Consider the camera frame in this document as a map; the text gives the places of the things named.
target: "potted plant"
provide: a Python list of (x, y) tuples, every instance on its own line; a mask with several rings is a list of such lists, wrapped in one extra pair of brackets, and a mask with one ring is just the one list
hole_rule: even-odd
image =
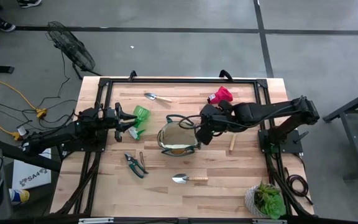
[(271, 184), (260, 183), (246, 192), (246, 207), (258, 217), (277, 220), (285, 214), (285, 205), (280, 191)]

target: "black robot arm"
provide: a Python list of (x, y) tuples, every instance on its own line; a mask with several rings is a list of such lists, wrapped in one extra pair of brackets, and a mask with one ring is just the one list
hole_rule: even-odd
[(121, 142), (121, 133), (136, 124), (135, 121), (122, 123), (122, 120), (135, 119), (136, 116), (126, 114), (122, 111), (121, 105), (116, 103), (115, 110), (107, 108), (88, 108), (79, 112), (78, 119), (66, 126), (51, 131), (32, 133), (22, 142), (23, 151), (29, 156), (42, 153), (49, 147), (65, 144), (68, 142), (80, 142), (81, 145), (97, 145), (105, 138), (101, 132), (108, 129), (115, 129), (115, 139)]
[(226, 131), (239, 133), (258, 126), (266, 119), (290, 116), (280, 126), (269, 129), (270, 142), (278, 143), (300, 125), (315, 124), (319, 120), (313, 102), (303, 96), (270, 105), (256, 103), (231, 105), (228, 101), (222, 100), (218, 106), (206, 105), (200, 112), (201, 124), (196, 137), (206, 145), (217, 133)]

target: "fan stand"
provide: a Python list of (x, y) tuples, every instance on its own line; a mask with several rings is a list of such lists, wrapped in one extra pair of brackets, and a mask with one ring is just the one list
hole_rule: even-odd
[[(75, 70), (75, 73), (77, 73), (78, 78), (79, 78), (80, 80), (82, 80), (83, 77), (80, 75), (79, 71), (77, 70), (77, 66), (76, 66), (76, 64), (75, 64), (74, 62), (73, 62), (73, 68), (74, 68), (74, 70)], [(97, 72), (94, 72), (94, 71), (91, 71), (91, 70), (87, 70), (87, 69), (82, 69), (82, 68), (81, 68), (81, 71), (82, 71), (82, 72), (90, 72), (90, 73), (95, 74), (95, 75), (97, 75), (97, 76), (102, 76), (102, 75), (100, 75), (100, 74), (97, 73)]]

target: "pink object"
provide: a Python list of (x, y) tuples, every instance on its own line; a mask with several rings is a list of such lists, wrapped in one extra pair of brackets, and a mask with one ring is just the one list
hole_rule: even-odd
[(233, 95), (223, 86), (221, 86), (216, 93), (212, 94), (207, 99), (209, 104), (218, 104), (221, 100), (227, 100), (229, 102), (233, 101)]

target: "green plant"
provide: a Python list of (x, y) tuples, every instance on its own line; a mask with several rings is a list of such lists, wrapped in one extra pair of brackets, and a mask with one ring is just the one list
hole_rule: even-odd
[(254, 195), (255, 205), (263, 214), (277, 220), (285, 214), (285, 205), (280, 191), (270, 184), (260, 183)]

